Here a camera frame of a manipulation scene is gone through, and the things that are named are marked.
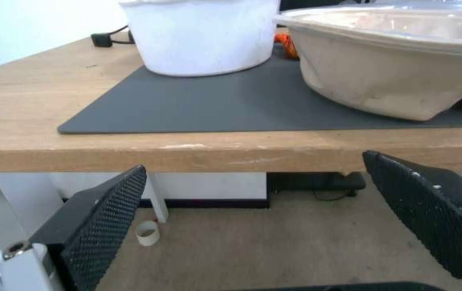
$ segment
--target orange wrapper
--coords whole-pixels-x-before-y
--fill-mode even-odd
[[[289,59],[299,59],[297,54],[296,47],[292,42],[290,35],[286,33],[277,33],[274,42],[280,42],[283,45],[283,50],[285,51],[285,56]]]

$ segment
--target gray desk mat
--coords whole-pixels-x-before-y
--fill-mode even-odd
[[[351,109],[311,90],[299,62],[275,54],[250,70],[212,77],[167,77],[143,66],[58,130],[123,134],[411,127],[462,127],[462,110],[413,122]]]

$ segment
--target beige carpet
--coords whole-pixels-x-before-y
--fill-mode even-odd
[[[153,219],[150,209],[135,223]],[[371,181],[358,197],[271,197],[270,209],[171,209],[161,240],[134,225],[98,291],[222,290],[412,280],[462,291],[385,204]]]

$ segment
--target black baseboard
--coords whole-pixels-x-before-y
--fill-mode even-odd
[[[268,199],[165,199],[168,208],[268,208]],[[152,207],[149,199],[141,199],[140,208]]]

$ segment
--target plastic container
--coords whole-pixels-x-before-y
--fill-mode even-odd
[[[152,72],[207,76],[268,60],[279,0],[120,1]]]
[[[287,11],[305,82],[360,110],[428,120],[462,98],[462,10]]]

